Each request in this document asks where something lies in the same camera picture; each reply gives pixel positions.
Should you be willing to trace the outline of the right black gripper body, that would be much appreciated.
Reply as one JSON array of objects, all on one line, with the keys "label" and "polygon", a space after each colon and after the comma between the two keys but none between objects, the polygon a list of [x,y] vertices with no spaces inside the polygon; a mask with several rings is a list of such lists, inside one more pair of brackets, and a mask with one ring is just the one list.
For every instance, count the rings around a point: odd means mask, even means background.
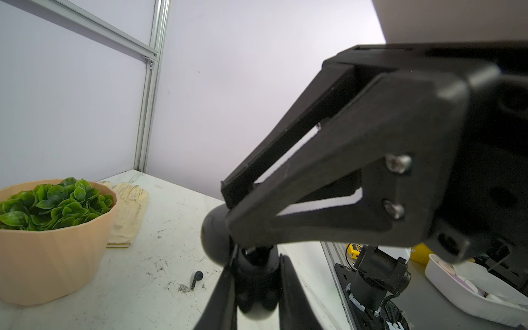
[{"label": "right black gripper body", "polygon": [[466,123],[429,246],[445,258],[497,254],[527,262],[527,44],[359,45],[327,59],[351,65],[357,89],[399,70],[448,72],[470,91]]}]

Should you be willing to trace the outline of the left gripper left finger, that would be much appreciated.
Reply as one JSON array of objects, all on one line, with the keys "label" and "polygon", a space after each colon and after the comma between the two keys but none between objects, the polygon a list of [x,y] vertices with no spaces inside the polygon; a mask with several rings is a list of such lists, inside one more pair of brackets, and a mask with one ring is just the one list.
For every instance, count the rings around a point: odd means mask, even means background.
[{"label": "left gripper left finger", "polygon": [[237,329],[235,278],[226,266],[194,330]]}]

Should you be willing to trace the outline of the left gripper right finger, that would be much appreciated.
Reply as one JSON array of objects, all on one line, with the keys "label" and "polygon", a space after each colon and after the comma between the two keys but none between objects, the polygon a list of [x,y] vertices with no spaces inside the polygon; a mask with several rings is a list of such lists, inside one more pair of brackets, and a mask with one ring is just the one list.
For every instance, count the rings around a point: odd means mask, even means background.
[{"label": "left gripper right finger", "polygon": [[279,325],[282,330],[322,330],[291,259],[280,255]]}]

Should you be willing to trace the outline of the black earbud charging case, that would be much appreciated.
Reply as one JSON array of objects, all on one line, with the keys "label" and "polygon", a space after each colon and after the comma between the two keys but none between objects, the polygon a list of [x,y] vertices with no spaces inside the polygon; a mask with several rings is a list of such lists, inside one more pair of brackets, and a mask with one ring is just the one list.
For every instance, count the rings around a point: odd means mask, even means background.
[{"label": "black earbud charging case", "polygon": [[201,240],[206,256],[228,266],[235,280],[235,302],[253,320],[271,316],[279,302],[279,253],[276,246],[239,247],[228,233],[228,208],[211,210],[202,223]]}]

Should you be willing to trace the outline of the yellow tape measure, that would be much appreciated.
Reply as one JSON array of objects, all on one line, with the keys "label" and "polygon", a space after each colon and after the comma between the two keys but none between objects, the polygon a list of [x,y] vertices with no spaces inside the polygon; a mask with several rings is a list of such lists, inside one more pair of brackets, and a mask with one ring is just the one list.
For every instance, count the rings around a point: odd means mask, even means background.
[{"label": "yellow tape measure", "polygon": [[349,259],[356,260],[362,251],[362,245],[350,243],[346,247],[346,254]]}]

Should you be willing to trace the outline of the white plastic tray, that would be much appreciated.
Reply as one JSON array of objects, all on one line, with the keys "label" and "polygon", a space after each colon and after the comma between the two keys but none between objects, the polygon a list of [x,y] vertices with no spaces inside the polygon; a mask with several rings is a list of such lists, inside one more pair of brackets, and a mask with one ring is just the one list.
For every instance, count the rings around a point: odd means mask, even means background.
[{"label": "white plastic tray", "polygon": [[462,312],[508,327],[527,326],[527,309],[496,298],[487,298],[478,287],[455,274],[437,255],[430,254],[426,278]]}]

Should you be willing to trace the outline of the beige work glove on table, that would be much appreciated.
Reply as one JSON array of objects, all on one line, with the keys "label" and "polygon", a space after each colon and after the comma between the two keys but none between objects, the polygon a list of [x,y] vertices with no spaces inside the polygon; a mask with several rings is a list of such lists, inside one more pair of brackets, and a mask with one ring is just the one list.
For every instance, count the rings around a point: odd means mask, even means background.
[{"label": "beige work glove on table", "polygon": [[140,231],[149,204],[149,194],[139,185],[129,183],[114,185],[110,181],[100,183],[111,188],[120,200],[107,248],[129,248]]}]

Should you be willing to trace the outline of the potted green plant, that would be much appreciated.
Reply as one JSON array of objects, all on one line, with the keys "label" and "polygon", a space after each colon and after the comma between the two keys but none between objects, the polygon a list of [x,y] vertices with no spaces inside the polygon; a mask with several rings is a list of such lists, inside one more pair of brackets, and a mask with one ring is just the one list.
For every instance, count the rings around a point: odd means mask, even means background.
[{"label": "potted green plant", "polygon": [[110,188],[73,178],[1,189],[1,299],[41,305],[88,284],[118,205]]}]

